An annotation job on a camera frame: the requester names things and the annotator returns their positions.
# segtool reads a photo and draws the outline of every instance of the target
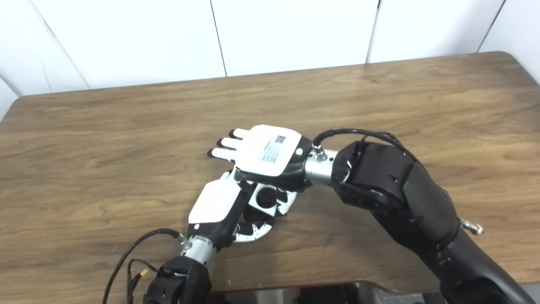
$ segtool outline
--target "qr code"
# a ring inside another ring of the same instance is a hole
[[[275,142],[283,143],[285,140],[285,136],[278,135],[278,138],[275,139]]]

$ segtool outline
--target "wire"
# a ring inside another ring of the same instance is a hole
[[[137,239],[137,241],[133,242],[133,244],[131,244],[126,252],[124,252],[124,254],[122,255],[122,257],[120,258],[120,260],[118,261],[118,264],[116,265],[116,267],[114,268],[114,270],[112,271],[112,274],[111,274],[111,277],[109,278],[109,281],[107,283],[107,286],[105,287],[105,292],[103,293],[103,304],[107,304],[107,299],[109,298],[109,294],[111,293],[111,287],[112,287],[112,283],[114,282],[114,278],[116,278],[116,275],[118,274],[118,272],[120,271],[120,268],[122,267],[122,265],[124,264],[125,260],[127,259],[127,256],[133,251],[133,249],[135,249],[135,247],[137,245],[139,245],[142,241],[148,239],[150,236],[152,235],[156,235],[156,234],[168,234],[168,235],[171,235],[173,238],[178,238],[180,236],[180,233],[174,229],[169,229],[169,228],[159,228],[159,229],[156,229],[156,230],[152,230],[148,233],[146,233],[145,235],[141,236],[140,238]]]
[[[366,136],[374,137],[378,140],[387,142],[396,148],[403,151],[405,154],[407,154],[414,162],[420,162],[414,154],[412,154],[407,148],[405,148],[399,140],[392,134],[388,132],[375,132],[375,131],[369,131],[369,130],[363,130],[363,129],[336,129],[336,130],[326,130],[322,132],[321,134],[317,135],[313,139],[313,146],[318,147],[321,145],[321,142],[329,137],[332,137],[334,135],[338,134],[361,134],[364,135],[364,138]]]
[[[148,270],[144,270],[137,274],[134,278],[131,278],[131,264],[133,262],[139,262],[146,265],[148,268],[150,268],[151,271],[158,273],[159,270],[152,266],[150,263],[146,262],[145,260],[141,259],[131,259],[130,262],[127,264],[127,289],[126,289],[126,297],[128,304],[133,304],[133,292],[135,291],[135,287],[137,286],[137,283],[139,282],[140,278],[143,277]]]

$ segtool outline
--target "robot finger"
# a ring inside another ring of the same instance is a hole
[[[235,150],[229,150],[229,149],[221,149],[221,148],[214,148],[208,151],[208,156],[211,158],[221,158],[222,160],[226,161],[234,161],[234,155],[236,154]]]
[[[257,224],[242,223],[238,224],[240,230],[234,236],[234,242],[245,243],[253,242],[266,235],[275,224],[275,218],[271,217],[266,221]]]
[[[231,175],[231,173],[229,173],[229,171],[227,171],[227,172],[223,173],[219,179],[220,180],[226,180],[230,175]]]
[[[229,137],[242,139],[247,132],[248,130],[244,129],[234,129],[229,132]]]
[[[242,140],[235,140],[233,138],[225,137],[218,140],[218,147],[226,147],[236,150]]]

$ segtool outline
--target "silver cylindrical joint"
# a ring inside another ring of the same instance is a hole
[[[481,235],[484,233],[484,228],[479,224],[471,223],[465,219],[460,219],[460,225],[463,229],[466,229],[474,235]]]
[[[211,240],[203,236],[193,235],[184,241],[183,245],[184,248],[180,255],[190,257],[206,266],[206,268],[209,267],[216,253],[214,243]]]
[[[306,178],[314,184],[330,186],[332,166],[334,165],[334,160],[337,154],[337,151],[326,150],[326,159],[320,161],[316,154],[314,155],[311,153],[304,166],[306,169]]]

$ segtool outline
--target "black cable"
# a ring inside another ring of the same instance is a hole
[[[374,137],[378,140],[387,142],[396,148],[403,151],[405,154],[407,154],[414,162],[420,163],[420,161],[412,154],[407,148],[405,148],[399,140],[392,134],[388,132],[374,132],[369,130],[362,130],[362,129],[336,129],[336,130],[326,130],[322,132],[321,134],[317,135],[313,139],[313,146],[318,147],[321,145],[321,142],[329,137],[332,137],[334,135],[338,134],[361,134],[361,135],[367,135]]]
[[[135,247],[137,245],[139,245],[142,241],[148,239],[150,236],[152,235],[156,235],[156,234],[168,234],[168,235],[171,235],[173,238],[178,238],[180,236],[180,233],[174,229],[169,229],[169,228],[159,228],[159,229],[156,229],[156,230],[152,230],[148,233],[146,233],[145,235],[141,236],[140,238],[137,239],[137,241],[133,242],[133,244],[131,244],[128,249],[126,250],[126,252],[124,252],[124,254],[122,255],[122,257],[120,258],[120,260],[118,261],[118,264],[116,265],[116,267],[114,268],[114,270],[112,271],[112,274],[111,274],[111,277],[109,278],[109,281],[107,283],[107,286],[105,287],[105,292],[103,294],[103,304],[107,304],[107,299],[109,298],[109,293],[111,293],[111,287],[112,287],[112,283],[114,282],[114,278],[116,278],[116,275],[118,274],[118,272],[120,271],[120,268],[122,267],[122,265],[124,264],[125,260],[127,259],[127,256],[133,251],[133,249],[135,249]]]

